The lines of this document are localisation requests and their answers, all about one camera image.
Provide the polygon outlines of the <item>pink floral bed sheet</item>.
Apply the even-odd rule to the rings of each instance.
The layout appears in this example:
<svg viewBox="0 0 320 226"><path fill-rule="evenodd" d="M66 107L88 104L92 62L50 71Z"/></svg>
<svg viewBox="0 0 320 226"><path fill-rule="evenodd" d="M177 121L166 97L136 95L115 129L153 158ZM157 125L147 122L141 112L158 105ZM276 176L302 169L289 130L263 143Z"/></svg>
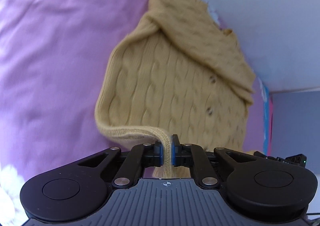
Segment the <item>pink floral bed sheet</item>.
<svg viewBox="0 0 320 226"><path fill-rule="evenodd" d="M1 224L29 178L113 145L94 107L113 48L148 0L1 0Z"/></svg>

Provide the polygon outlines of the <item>mustard cable-knit sweater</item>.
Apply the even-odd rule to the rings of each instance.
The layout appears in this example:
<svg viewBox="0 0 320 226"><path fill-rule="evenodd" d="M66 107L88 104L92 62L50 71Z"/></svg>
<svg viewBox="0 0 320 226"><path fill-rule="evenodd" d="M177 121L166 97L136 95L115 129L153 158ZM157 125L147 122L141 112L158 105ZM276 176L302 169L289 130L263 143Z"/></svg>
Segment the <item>mustard cable-knit sweater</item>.
<svg viewBox="0 0 320 226"><path fill-rule="evenodd" d="M155 177L188 177L172 165L172 135L207 151L242 151L254 80L235 33L219 28L203 1L149 0L110 55L95 122L127 149L160 141Z"/></svg>

